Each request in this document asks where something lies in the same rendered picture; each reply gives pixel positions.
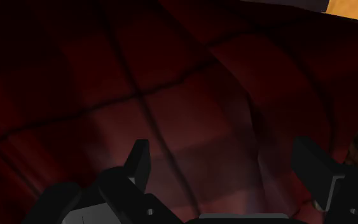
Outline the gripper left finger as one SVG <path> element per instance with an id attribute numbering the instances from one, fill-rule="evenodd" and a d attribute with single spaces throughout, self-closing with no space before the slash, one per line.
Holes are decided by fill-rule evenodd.
<path id="1" fill-rule="evenodd" d="M 184 224 L 167 206 L 146 193 L 151 172 L 149 141 L 135 141 L 123 166 L 102 171 L 87 189 L 74 182 L 44 190 L 22 224 L 62 224 L 84 198 L 95 196 L 107 203 L 121 224 Z"/>

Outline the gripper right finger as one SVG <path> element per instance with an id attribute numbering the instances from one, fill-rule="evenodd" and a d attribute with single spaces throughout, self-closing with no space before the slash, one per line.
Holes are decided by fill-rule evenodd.
<path id="1" fill-rule="evenodd" d="M 324 224 L 358 224 L 358 168 L 339 164 L 309 137 L 296 137 L 291 168 L 326 212 Z"/>

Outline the dark red sofa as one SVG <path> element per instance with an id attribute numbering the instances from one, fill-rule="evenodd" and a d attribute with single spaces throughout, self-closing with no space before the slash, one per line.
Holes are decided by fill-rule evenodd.
<path id="1" fill-rule="evenodd" d="M 322 224 L 290 168 L 358 131 L 358 21 L 242 0 L 0 0 L 0 224 L 148 139 L 147 192 L 184 221 Z"/>

